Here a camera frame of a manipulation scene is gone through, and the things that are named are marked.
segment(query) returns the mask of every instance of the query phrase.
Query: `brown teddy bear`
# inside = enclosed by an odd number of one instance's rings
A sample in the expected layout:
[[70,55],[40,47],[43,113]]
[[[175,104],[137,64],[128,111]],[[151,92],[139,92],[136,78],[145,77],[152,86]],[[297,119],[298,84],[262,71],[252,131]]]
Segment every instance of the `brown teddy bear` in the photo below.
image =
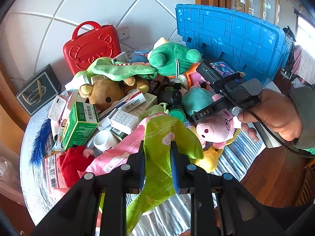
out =
[[149,83],[146,79],[143,79],[137,75],[131,76],[124,80],[125,86],[123,91],[125,92],[125,95],[128,94],[131,90],[138,89],[143,94],[147,93],[149,91]]
[[97,80],[93,85],[84,84],[80,87],[79,93],[81,97],[89,98],[90,104],[97,106],[101,112],[125,96],[119,82],[110,79]]

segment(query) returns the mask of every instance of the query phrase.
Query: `blue plastic crate lid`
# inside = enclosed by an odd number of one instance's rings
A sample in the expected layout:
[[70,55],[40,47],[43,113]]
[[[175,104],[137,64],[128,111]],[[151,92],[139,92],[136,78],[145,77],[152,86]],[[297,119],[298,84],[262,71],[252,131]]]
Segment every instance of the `blue plastic crate lid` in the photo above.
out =
[[178,4],[176,18],[188,48],[204,59],[224,59],[262,84],[273,80],[292,44],[278,26],[227,8]]

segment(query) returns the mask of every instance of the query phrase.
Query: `green plush frog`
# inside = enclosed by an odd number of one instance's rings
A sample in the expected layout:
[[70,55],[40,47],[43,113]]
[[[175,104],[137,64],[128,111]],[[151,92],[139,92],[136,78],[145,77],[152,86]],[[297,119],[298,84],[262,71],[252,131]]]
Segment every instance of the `green plush frog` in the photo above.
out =
[[190,50],[162,37],[148,54],[148,60],[160,75],[177,77],[187,72],[193,63],[201,60],[201,54],[198,50]]

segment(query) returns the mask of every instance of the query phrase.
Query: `window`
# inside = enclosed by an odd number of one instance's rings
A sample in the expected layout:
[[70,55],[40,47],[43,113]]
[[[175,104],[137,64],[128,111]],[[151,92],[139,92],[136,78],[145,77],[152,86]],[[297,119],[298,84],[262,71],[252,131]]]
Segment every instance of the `window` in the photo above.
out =
[[300,16],[298,17],[295,45],[301,45],[315,58],[315,28]]

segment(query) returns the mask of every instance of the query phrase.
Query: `red plush toy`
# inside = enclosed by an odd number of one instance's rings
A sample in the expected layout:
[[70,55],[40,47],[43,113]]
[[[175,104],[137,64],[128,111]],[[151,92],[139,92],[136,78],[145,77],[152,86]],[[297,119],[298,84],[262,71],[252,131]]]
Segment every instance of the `red plush toy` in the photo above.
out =
[[71,147],[66,154],[57,158],[59,169],[67,187],[72,187],[80,179],[78,171],[85,171],[94,160],[93,150],[85,146]]

